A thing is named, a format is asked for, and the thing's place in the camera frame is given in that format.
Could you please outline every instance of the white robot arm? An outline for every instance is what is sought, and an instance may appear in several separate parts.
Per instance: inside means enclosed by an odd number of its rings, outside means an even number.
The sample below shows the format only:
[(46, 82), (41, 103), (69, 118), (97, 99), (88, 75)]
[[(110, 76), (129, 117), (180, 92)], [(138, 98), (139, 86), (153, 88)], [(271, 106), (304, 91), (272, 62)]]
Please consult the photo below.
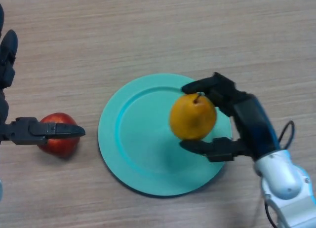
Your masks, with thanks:
[[(230, 79), (215, 73), (182, 87), (186, 94), (202, 92), (224, 114), (234, 119), (240, 134), (237, 141), (217, 138), (212, 143), (182, 141), (184, 149), (206, 156), (211, 162), (230, 161), (239, 155), (249, 156), (261, 177), (261, 191), (268, 219), (275, 228), (316, 228), (316, 202), (307, 172), (292, 163), (288, 148), (294, 137), (290, 121), (280, 138), (258, 99), (235, 88)], [(280, 141), (292, 126), (291, 137), (284, 148)], [(268, 206), (277, 214), (278, 226), (272, 221)]]

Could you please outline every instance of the robotic hand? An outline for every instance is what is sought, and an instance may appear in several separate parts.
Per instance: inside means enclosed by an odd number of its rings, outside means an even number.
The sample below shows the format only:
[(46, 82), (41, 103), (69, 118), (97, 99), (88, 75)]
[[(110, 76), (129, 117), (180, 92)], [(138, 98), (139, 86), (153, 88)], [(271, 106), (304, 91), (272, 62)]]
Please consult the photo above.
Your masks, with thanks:
[[(182, 87), (186, 94), (201, 92), (225, 115), (234, 119), (240, 138), (232, 141), (217, 138), (212, 143), (182, 141), (180, 146), (204, 155), (210, 162), (231, 161), (239, 155), (254, 161), (254, 170), (261, 177), (261, 192), (268, 219), (275, 228), (315, 228), (316, 201), (307, 172), (294, 165), (287, 150), (294, 137), (294, 123), (290, 121), (280, 138), (272, 127), (258, 99), (238, 91), (230, 79), (215, 73), (212, 77)], [(280, 141), (288, 126), (291, 137), (284, 148)], [(276, 226), (268, 212), (271, 206), (277, 214)]]
[[(0, 4), (0, 38), (4, 23), (4, 12)], [(85, 130), (77, 125), (65, 123), (41, 123), (34, 117), (19, 117), (10, 124), (5, 121), (9, 105), (5, 100), (3, 90), (13, 82), (15, 70), (13, 64), (18, 48), (18, 37), (13, 30), (8, 31), (0, 44), (0, 143), (12, 141), (16, 145), (43, 145), (48, 139), (66, 139), (81, 137)], [(2, 185), (0, 181), (0, 200)]]

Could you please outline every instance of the table surface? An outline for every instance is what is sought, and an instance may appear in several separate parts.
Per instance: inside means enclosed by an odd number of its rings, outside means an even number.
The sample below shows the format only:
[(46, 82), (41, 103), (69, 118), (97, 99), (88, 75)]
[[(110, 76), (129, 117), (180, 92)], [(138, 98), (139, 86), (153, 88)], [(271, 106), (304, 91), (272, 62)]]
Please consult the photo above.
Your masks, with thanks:
[(264, 105), (278, 133), (293, 119), (291, 152), (316, 180), (316, 0), (1, 0), (19, 36), (9, 120), (73, 116), (86, 129), (61, 161), (2, 143), (1, 228), (267, 228), (249, 158), (202, 191), (137, 195), (105, 169), (97, 125), (127, 82), (152, 73), (220, 72)]

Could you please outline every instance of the pear stem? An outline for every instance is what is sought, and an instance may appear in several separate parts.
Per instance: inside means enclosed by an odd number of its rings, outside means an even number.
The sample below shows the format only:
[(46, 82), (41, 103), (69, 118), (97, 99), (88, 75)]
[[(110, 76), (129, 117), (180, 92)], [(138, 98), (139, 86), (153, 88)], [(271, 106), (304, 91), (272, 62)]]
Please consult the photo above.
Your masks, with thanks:
[(193, 103), (194, 104), (197, 104), (198, 103), (198, 98), (201, 96), (202, 94), (199, 93), (198, 96), (193, 100)]

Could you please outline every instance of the red apple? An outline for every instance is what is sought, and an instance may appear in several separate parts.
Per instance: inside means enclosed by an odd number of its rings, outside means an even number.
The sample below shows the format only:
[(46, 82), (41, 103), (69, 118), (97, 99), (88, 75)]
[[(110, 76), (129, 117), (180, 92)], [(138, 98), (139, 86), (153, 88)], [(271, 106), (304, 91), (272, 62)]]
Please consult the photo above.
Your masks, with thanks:
[[(54, 113), (46, 116), (41, 122), (68, 123), (77, 125), (70, 115), (65, 113)], [(80, 138), (49, 139), (46, 145), (39, 145), (44, 152), (57, 157), (70, 157), (76, 150)]]

